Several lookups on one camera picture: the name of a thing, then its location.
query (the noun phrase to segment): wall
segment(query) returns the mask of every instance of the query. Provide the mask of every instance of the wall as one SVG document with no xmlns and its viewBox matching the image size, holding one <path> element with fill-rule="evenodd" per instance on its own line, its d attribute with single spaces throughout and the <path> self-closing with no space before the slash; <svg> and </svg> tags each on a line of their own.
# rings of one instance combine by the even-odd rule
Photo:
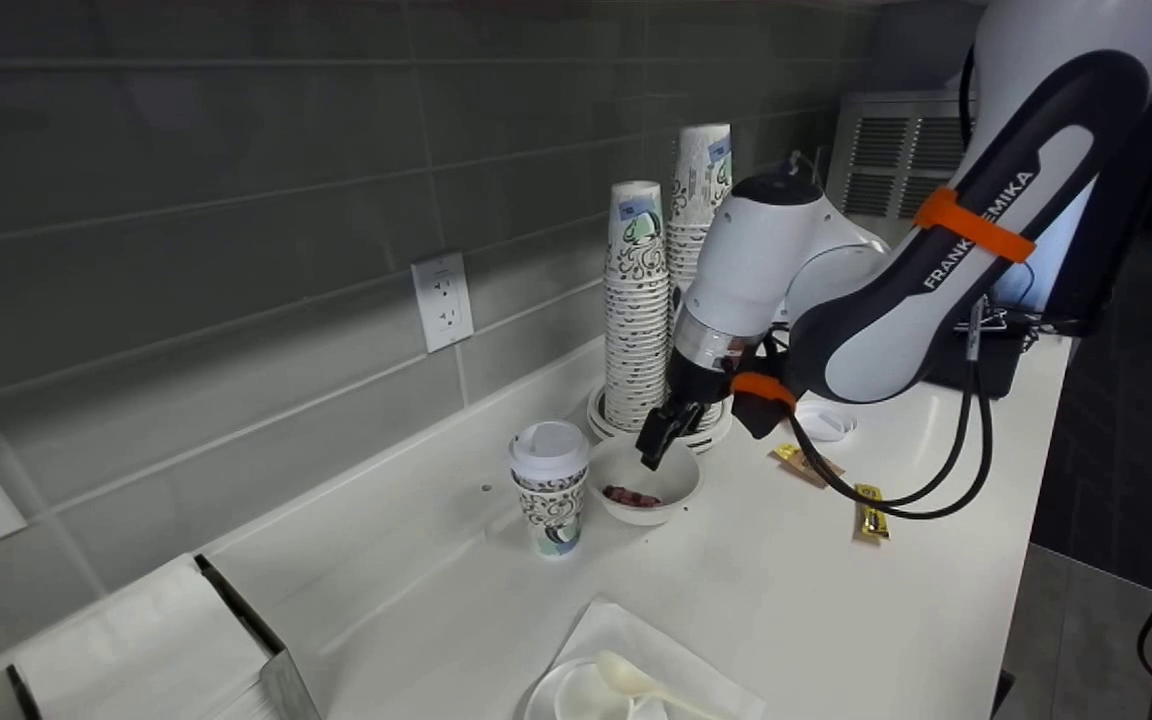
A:
<svg viewBox="0 0 1152 720">
<path fill-rule="evenodd" d="M 0 0 L 0 648 L 599 333 L 677 129 L 825 150 L 871 8 Z M 406 265 L 466 258 L 422 353 Z"/>
<path fill-rule="evenodd" d="M 955 92 L 955 73 L 974 40 L 985 6 L 890 6 L 871 21 L 863 92 Z"/>
</svg>

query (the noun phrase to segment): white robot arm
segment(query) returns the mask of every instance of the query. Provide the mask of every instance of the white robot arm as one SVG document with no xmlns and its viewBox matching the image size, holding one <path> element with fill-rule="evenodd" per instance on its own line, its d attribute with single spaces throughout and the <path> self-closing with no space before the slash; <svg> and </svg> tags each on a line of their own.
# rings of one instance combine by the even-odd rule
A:
<svg viewBox="0 0 1152 720">
<path fill-rule="evenodd" d="M 644 466 L 730 391 L 789 412 L 803 391 L 849 404 L 905 391 L 947 317 L 985 298 L 1007 253 L 1028 253 L 1136 129 L 1152 99 L 1152 0 L 990 0 L 974 88 L 962 163 L 899 253 L 803 175 L 736 186 L 677 321 L 671 391 L 640 433 Z M 791 330 L 789 353 L 777 368 L 738 368 L 777 321 Z"/>
</svg>

